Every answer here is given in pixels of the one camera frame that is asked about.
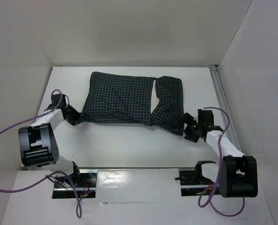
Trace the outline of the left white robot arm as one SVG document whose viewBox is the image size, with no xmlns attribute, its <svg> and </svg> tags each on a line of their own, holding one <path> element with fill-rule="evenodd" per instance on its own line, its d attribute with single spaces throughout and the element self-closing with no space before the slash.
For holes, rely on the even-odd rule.
<svg viewBox="0 0 278 225">
<path fill-rule="evenodd" d="M 79 167 L 60 155 L 54 131 L 64 121 L 75 126 L 80 117 L 81 113 L 70 105 L 69 98 L 60 90 L 54 90 L 51 104 L 38 116 L 36 122 L 18 130 L 22 164 L 52 172 L 61 171 L 63 173 L 56 178 L 60 183 L 78 186 L 81 183 Z"/>
</svg>

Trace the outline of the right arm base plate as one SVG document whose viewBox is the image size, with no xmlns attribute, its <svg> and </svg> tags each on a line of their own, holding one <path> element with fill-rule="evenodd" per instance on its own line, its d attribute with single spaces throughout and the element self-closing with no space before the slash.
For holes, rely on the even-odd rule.
<svg viewBox="0 0 278 225">
<path fill-rule="evenodd" d="M 202 176 L 201 169 L 193 167 L 179 168 L 178 177 L 175 180 L 180 183 L 182 197 L 199 196 L 205 188 L 214 183 Z"/>
</svg>

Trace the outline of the dark checked pillowcase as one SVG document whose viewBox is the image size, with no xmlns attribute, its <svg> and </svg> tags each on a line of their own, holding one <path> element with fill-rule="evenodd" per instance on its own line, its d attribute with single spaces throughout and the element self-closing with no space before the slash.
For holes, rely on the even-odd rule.
<svg viewBox="0 0 278 225">
<path fill-rule="evenodd" d="M 151 113 L 153 80 L 156 80 L 156 95 L 160 102 Z M 81 119 L 93 123 L 159 126 L 182 135 L 184 127 L 175 130 L 175 126 L 183 115 L 183 84 L 179 78 L 92 72 Z"/>
</svg>

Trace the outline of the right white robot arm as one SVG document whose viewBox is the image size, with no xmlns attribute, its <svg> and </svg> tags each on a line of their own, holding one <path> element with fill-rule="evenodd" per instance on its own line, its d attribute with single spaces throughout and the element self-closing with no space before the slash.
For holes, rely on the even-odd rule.
<svg viewBox="0 0 278 225">
<path fill-rule="evenodd" d="M 177 127 L 185 125 L 185 139 L 202 139 L 219 157 L 219 162 L 198 161 L 193 171 L 179 171 L 176 180 L 182 186 L 213 185 L 222 197 L 256 197 L 258 194 L 257 162 L 246 156 L 225 136 L 225 129 L 214 124 L 212 107 L 198 110 L 197 118 L 185 113 Z"/>
</svg>

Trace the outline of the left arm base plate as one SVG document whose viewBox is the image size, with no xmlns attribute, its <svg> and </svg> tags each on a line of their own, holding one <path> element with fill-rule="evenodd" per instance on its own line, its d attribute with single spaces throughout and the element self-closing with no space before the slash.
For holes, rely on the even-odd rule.
<svg viewBox="0 0 278 225">
<path fill-rule="evenodd" d="M 78 180 L 72 179 L 78 198 L 96 197 L 97 170 L 80 169 Z M 53 176 L 53 199 L 75 199 L 74 189 L 66 177 Z"/>
</svg>

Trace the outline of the cream pillow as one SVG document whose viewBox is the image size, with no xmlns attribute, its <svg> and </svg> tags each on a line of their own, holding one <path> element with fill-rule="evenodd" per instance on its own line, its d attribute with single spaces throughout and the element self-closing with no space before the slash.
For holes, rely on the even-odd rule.
<svg viewBox="0 0 278 225">
<path fill-rule="evenodd" d="M 151 113 L 156 109 L 160 100 L 156 95 L 156 80 L 153 80 L 152 94 L 151 94 Z"/>
</svg>

